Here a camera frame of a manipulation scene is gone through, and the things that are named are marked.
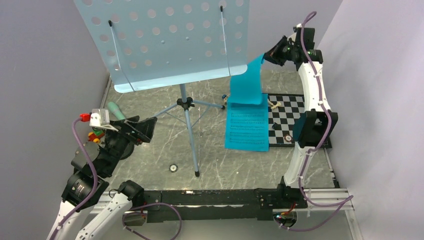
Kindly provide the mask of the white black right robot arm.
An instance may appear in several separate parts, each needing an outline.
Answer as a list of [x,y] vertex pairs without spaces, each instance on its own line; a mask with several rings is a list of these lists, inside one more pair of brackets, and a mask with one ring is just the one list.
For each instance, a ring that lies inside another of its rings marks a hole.
[[293,127],[294,153],[275,195],[277,204],[282,208],[304,198],[302,183],[310,161],[338,121],[338,113],[331,110],[326,97],[322,76],[323,54],[315,49],[314,37],[314,28],[299,24],[293,28],[292,35],[283,36],[263,55],[265,61],[274,65],[294,63],[304,95],[304,111]]

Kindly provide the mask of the light blue music stand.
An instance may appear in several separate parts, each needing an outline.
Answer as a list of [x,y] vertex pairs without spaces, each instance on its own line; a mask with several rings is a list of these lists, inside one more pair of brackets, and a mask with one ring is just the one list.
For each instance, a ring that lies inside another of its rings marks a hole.
[[76,0],[118,93],[247,71],[247,0]]

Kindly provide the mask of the teal sheet music page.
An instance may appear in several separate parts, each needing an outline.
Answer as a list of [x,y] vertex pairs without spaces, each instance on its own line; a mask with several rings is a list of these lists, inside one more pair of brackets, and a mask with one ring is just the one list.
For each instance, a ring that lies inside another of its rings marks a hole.
[[268,95],[260,104],[227,103],[224,147],[231,150],[268,152]]
[[264,53],[247,64],[243,74],[234,75],[229,82],[228,103],[243,105],[260,105],[263,102],[261,69]]

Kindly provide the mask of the mint green toy microphone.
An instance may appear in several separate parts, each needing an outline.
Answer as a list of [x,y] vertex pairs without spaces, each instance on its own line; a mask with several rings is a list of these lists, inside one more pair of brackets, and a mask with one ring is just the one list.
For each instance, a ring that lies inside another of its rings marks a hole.
[[125,115],[121,112],[119,106],[115,102],[113,101],[108,102],[107,108],[109,112],[116,117],[117,120],[124,120],[126,118]]

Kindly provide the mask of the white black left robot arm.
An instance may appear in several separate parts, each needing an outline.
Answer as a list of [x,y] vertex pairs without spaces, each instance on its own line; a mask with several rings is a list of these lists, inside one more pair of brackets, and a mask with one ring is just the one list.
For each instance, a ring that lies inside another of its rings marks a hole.
[[[48,235],[49,240],[97,240],[118,217],[129,209],[137,210],[145,203],[144,188],[132,180],[124,181],[106,209],[83,226],[105,192],[119,161],[128,158],[135,146],[152,140],[156,117],[140,120],[139,116],[110,121],[98,113],[81,114],[72,123],[72,132],[79,147],[71,161],[73,174],[61,195],[59,212]],[[105,129],[104,145],[83,143],[76,131],[78,122]]]

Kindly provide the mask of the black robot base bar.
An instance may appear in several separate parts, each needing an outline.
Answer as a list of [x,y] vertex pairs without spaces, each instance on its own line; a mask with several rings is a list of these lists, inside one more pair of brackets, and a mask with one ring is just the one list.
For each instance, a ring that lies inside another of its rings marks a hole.
[[278,188],[227,190],[145,190],[130,198],[146,212],[148,223],[190,220],[257,219],[271,221],[279,211],[304,210],[299,192]]

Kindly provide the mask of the black microphone desk stand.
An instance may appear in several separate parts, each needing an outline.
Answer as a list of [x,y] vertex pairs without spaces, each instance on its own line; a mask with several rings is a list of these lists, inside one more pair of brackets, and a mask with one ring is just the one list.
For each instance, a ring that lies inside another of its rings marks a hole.
[[135,145],[125,139],[119,140],[114,146],[115,156],[119,160],[125,160],[134,152]]

